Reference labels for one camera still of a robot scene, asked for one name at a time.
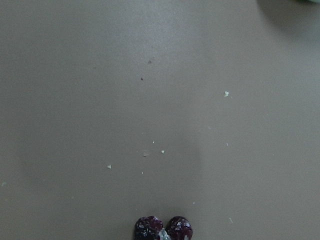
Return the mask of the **dark red cherries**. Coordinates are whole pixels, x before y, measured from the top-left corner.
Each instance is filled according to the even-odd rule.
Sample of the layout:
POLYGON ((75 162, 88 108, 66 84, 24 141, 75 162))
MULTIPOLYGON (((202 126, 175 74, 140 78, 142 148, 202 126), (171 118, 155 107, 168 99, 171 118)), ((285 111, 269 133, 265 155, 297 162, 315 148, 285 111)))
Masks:
POLYGON ((134 225, 134 240, 191 240, 193 229, 183 216, 174 216, 166 226, 156 216, 139 218, 134 225))

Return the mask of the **mint green bowl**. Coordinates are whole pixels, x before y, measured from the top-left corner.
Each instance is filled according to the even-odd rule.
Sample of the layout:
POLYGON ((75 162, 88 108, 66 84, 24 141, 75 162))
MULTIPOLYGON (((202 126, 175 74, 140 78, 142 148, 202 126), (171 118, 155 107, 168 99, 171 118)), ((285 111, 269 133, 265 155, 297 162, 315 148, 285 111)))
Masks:
POLYGON ((303 0, 303 1, 311 2, 311 3, 315 3, 315 4, 320 3, 320 0, 303 0))

